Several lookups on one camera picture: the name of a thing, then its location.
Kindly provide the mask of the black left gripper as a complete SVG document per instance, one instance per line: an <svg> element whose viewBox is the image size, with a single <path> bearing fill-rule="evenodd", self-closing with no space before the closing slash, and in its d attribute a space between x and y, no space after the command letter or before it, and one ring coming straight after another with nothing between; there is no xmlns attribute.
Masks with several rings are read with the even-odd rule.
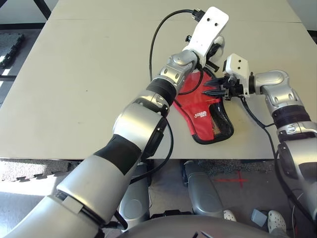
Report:
<svg viewBox="0 0 317 238"><path fill-rule="evenodd" d="M219 66L215 63L220 59L220 48L210 49L206 56L206 65L212 69L214 72L217 72Z"/></svg>

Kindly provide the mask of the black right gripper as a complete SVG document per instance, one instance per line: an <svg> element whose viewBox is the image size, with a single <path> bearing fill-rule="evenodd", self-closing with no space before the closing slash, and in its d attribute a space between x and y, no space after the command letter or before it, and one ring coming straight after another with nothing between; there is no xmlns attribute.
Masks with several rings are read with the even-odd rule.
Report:
<svg viewBox="0 0 317 238"><path fill-rule="evenodd" d="M210 97L224 97L226 100L231 100L232 97L243 98L244 91L243 85L240 84L240 80L235 76L224 76L224 78L217 78L206 81L204 83L206 87L220 87L223 90L207 90L202 94Z"/></svg>

